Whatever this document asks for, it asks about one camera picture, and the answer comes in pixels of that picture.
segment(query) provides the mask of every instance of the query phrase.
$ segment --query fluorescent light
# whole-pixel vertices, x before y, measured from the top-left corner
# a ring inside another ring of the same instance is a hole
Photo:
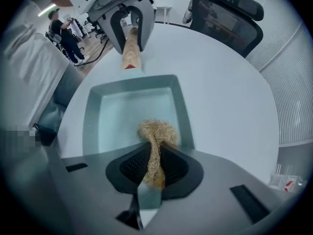
[[[42,16],[44,13],[48,12],[50,9],[53,9],[54,7],[56,7],[55,4],[50,5],[49,7],[47,7],[46,9],[44,9],[42,12],[40,12],[38,14],[38,17]]]

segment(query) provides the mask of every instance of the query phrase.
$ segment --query white table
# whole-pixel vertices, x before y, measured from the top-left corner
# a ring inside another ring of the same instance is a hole
[[[162,10],[164,10],[164,23],[168,23],[169,24],[169,22],[168,22],[168,20],[167,20],[167,15],[168,15],[168,11],[172,8],[172,7],[170,7],[170,6],[157,6],[156,7],[158,10],[159,9],[162,9]]]
[[[227,158],[269,182],[278,156],[277,109],[269,84],[246,59],[208,36],[157,23],[141,60],[146,75],[178,77],[197,150]],[[62,158],[83,155],[89,91],[117,81],[121,62],[111,50],[76,91],[58,133]]]

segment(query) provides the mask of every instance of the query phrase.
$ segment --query black cable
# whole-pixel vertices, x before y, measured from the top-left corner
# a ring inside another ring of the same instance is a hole
[[[109,39],[106,40],[106,43],[104,44],[104,46],[103,46],[103,48],[102,48],[102,50],[101,50],[99,56],[98,56],[95,60],[90,61],[90,62],[87,62],[87,63],[84,63],[84,64],[81,64],[81,65],[74,65],[74,66],[75,66],[75,67],[78,67],[78,66],[82,66],[82,65],[91,64],[91,63],[93,63],[94,61],[97,61],[97,60],[99,59],[99,57],[102,55],[102,53],[103,53],[105,47],[107,46],[108,41],[109,41]]]

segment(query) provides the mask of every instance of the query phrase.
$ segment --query black pants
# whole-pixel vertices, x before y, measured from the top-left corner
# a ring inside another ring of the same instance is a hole
[[[75,41],[75,39],[71,38],[68,39],[64,42],[62,42],[62,46],[64,47],[64,49],[67,51],[67,54],[69,56],[69,58],[73,61],[73,63],[77,64],[78,60],[76,59],[76,57],[74,56],[74,54],[79,58],[79,59],[84,59],[84,55],[80,52],[80,49]]]

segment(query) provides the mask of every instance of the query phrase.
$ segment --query chair backrest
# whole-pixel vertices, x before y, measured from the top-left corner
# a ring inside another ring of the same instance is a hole
[[[246,57],[262,40],[263,32],[246,13],[220,0],[193,0],[193,22],[190,26]],[[262,13],[252,11],[255,18]]]

